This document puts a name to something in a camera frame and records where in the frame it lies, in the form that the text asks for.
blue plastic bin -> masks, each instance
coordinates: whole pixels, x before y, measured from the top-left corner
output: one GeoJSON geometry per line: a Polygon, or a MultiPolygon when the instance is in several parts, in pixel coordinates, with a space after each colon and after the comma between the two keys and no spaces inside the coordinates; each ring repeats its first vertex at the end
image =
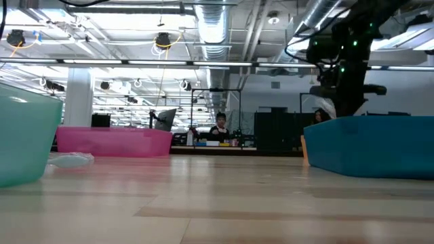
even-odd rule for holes
{"type": "Polygon", "coordinates": [[[47,165],[62,102],[0,84],[0,187],[38,180],[47,165]]]}
{"type": "Polygon", "coordinates": [[[434,179],[434,117],[344,117],[304,129],[309,163],[346,176],[434,179]]]}

pink plastic bin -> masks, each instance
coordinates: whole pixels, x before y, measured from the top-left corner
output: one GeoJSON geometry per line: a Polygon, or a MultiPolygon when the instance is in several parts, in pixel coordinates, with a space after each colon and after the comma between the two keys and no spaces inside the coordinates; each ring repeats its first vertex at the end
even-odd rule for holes
{"type": "Polygon", "coordinates": [[[59,153],[91,153],[103,157],[169,155],[172,133],[156,129],[58,127],[59,153]]]}

plastic bin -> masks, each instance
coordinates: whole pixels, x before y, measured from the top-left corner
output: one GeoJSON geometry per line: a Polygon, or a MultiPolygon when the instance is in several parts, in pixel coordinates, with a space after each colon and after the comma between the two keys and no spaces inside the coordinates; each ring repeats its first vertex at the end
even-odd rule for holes
{"type": "Polygon", "coordinates": [[[0,84],[0,186],[38,180],[47,165],[62,102],[0,84]]]}
{"type": "Polygon", "coordinates": [[[309,163],[346,176],[434,179],[434,117],[345,117],[304,129],[309,163]]]}
{"type": "Polygon", "coordinates": [[[57,129],[60,153],[90,153],[95,157],[168,156],[172,133],[157,129],[65,127],[57,129]]]}

pillar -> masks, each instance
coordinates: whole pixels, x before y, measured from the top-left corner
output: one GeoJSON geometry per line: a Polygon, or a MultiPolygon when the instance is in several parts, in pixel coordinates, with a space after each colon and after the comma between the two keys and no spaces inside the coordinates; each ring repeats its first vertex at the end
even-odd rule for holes
{"type": "Polygon", "coordinates": [[[89,68],[69,68],[64,125],[91,125],[94,87],[95,81],[89,68]]]}

woman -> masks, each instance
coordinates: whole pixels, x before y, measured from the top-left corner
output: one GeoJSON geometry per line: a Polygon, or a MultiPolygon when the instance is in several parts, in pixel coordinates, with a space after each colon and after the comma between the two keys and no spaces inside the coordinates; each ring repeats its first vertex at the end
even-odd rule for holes
{"type": "Polygon", "coordinates": [[[324,109],[320,108],[318,110],[315,111],[315,119],[313,120],[313,124],[316,125],[318,123],[330,120],[330,115],[327,114],[326,111],[324,111],[324,109]]]}
{"type": "Polygon", "coordinates": [[[213,126],[210,130],[211,141],[219,141],[224,142],[225,140],[230,139],[230,133],[229,130],[227,130],[224,127],[224,124],[226,123],[226,115],[224,113],[218,113],[216,116],[217,124],[213,126]]]}

